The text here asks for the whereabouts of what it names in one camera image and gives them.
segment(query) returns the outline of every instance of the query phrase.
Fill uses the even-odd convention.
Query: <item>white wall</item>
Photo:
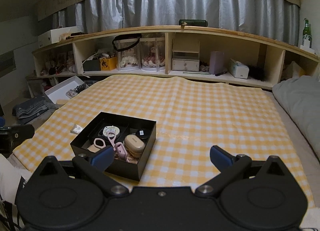
[[[312,48],[320,55],[320,0],[302,0],[300,9],[299,46],[302,42],[304,19],[311,24]]]
[[[25,77],[35,69],[31,53],[37,48],[35,26],[29,16],[0,23],[0,54],[14,50],[16,63],[16,70],[0,78],[2,107],[28,91]]]

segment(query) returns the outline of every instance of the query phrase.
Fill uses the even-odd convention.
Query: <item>gingham pattern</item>
[[[14,150],[34,171],[47,155],[70,160],[74,124],[85,127],[101,111],[157,121],[157,136],[139,185],[191,186],[219,172],[209,150],[219,145],[254,160],[279,155],[313,207],[301,162],[272,101],[261,89],[183,78],[114,75],[86,89],[54,114]],[[130,186],[137,183],[117,178]]]

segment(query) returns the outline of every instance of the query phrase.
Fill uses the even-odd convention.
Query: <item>silver curtain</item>
[[[286,0],[84,0],[53,15],[53,27],[77,25],[92,33],[204,19],[209,27],[298,44],[299,7]]]

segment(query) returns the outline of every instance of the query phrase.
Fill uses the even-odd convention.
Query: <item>white drawer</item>
[[[199,71],[199,61],[172,60],[172,70]]]

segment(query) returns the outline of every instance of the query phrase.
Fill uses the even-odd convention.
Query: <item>open black box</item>
[[[97,137],[96,135],[98,135],[101,128],[106,125],[118,126],[120,128],[121,133],[116,139],[117,142],[123,142],[128,134],[135,134],[138,129],[144,128],[150,130],[151,134],[149,138],[142,140],[146,146],[137,164],[115,159],[106,169],[109,173],[139,181],[147,164],[152,147],[156,141],[156,122],[141,118],[101,112],[70,143],[75,155],[94,155],[94,153],[87,150],[87,148],[93,144],[93,139]]]

